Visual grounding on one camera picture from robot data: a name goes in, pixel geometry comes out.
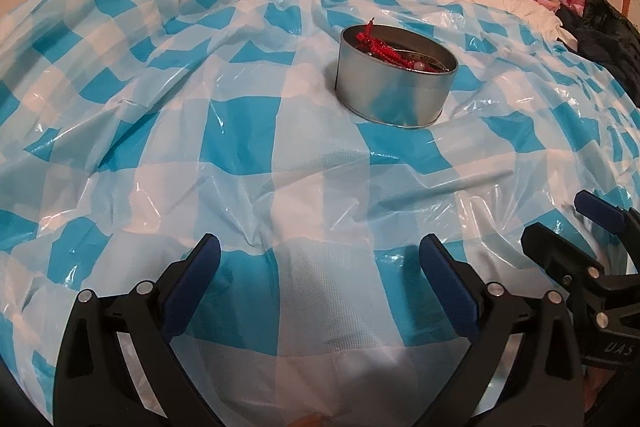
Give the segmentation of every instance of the black clamp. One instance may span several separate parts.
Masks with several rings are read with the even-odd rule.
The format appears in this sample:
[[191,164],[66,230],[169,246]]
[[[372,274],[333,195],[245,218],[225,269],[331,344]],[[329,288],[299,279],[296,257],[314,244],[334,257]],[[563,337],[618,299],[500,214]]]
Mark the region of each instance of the black clamp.
[[[419,256],[453,328],[471,346],[414,427],[582,427],[580,355],[562,296],[532,299],[485,284],[433,234],[421,241]],[[515,333],[523,338],[498,402],[474,415]]]
[[[61,427],[222,427],[174,355],[220,265],[220,243],[205,235],[156,283],[126,295],[78,294],[62,338],[53,389],[53,422]],[[117,333],[129,333],[166,418],[147,410],[131,381]]]
[[[574,205],[616,235],[640,267],[640,214],[634,208],[617,208],[585,190]],[[540,223],[524,230],[522,250],[569,292],[582,361],[616,371],[585,426],[620,425],[640,401],[640,275],[605,275],[600,263]]]

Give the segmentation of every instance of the black fabric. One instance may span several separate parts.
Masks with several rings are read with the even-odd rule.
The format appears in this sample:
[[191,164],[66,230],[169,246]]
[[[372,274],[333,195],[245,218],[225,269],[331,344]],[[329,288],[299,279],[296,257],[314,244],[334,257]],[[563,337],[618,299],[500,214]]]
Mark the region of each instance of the black fabric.
[[613,75],[640,107],[640,34],[607,0],[586,0],[584,15],[562,6],[556,15],[578,41],[577,54]]
[[2,427],[51,427],[31,403],[0,358],[0,425]]

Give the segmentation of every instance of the plastic sheet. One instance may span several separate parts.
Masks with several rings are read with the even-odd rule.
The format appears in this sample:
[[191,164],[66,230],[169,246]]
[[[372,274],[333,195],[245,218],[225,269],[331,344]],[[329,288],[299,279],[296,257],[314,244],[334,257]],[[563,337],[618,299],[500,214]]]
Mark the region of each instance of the plastic sheet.
[[[433,126],[337,102],[340,31],[372,17],[458,58]],[[427,233],[524,295],[550,288],[518,244],[533,221],[626,269],[572,201],[640,203],[640,114],[609,73],[507,13],[32,0],[0,36],[0,355],[49,417],[77,292],[156,279],[207,232],[222,264],[172,346],[228,425],[414,421],[467,346],[420,272]]]

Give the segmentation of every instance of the metal tin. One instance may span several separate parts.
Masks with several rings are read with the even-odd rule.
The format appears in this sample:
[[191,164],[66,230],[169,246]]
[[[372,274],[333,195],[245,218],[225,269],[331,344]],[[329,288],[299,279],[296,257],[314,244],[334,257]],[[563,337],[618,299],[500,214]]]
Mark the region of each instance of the metal tin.
[[456,57],[437,42],[393,26],[374,25],[371,36],[398,51],[420,54],[442,73],[407,70],[378,60],[356,48],[364,25],[340,35],[335,92],[338,99],[366,120],[398,127],[425,127],[442,112],[458,72]]

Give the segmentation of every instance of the wrinkled plastic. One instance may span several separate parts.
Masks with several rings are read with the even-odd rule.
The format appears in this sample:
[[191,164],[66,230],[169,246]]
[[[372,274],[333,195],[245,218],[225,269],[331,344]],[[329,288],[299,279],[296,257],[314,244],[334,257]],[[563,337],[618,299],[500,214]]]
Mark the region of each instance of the wrinkled plastic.
[[[372,17],[458,58],[433,126],[337,102],[340,32]],[[427,233],[521,295],[551,287],[518,243],[535,221],[626,269],[572,201],[638,206],[640,115],[609,73],[507,13],[32,0],[0,36],[0,355],[49,417],[77,292],[155,280],[207,232],[222,263],[172,346],[228,425],[410,425],[468,345],[420,272]]]

